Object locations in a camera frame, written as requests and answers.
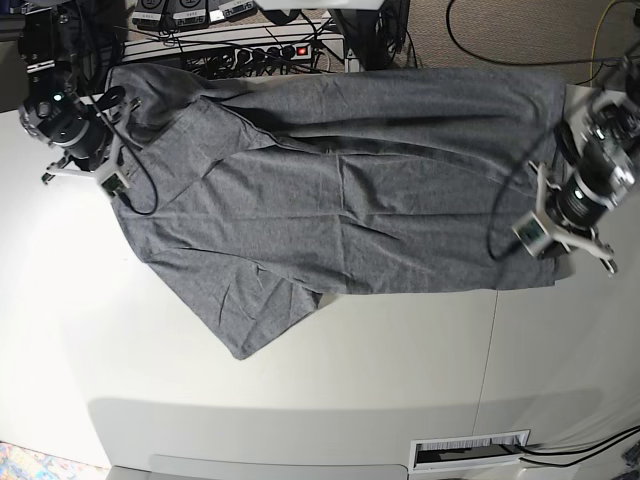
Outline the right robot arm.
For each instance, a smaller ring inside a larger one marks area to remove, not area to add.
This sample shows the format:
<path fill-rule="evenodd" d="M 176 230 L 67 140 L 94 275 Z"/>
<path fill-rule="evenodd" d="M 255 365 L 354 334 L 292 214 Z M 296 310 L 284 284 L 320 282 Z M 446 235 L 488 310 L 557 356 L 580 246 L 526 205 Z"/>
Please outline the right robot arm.
<path fill-rule="evenodd" d="M 28 94 L 20 122 L 40 142 L 63 150 L 84 172 L 105 161 L 111 134 L 81 100 L 80 12 L 76 7 L 32 5 L 25 13 L 18 51 L 26 64 Z"/>

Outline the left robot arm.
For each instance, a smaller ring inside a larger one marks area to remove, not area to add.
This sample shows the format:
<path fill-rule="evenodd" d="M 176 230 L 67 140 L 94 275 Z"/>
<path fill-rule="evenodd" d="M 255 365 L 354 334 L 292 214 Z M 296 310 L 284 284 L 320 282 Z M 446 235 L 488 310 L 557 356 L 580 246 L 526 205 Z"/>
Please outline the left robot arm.
<path fill-rule="evenodd" d="M 638 45 L 630 48 L 608 76 L 623 77 L 625 98 L 621 102 L 600 101 L 606 80 L 583 100 L 586 112 L 581 147 L 566 121 L 554 129 L 570 173 L 551 194 L 546 213 L 569 231 L 595 227 L 639 185 L 639 63 L 632 59 L 638 49 Z"/>

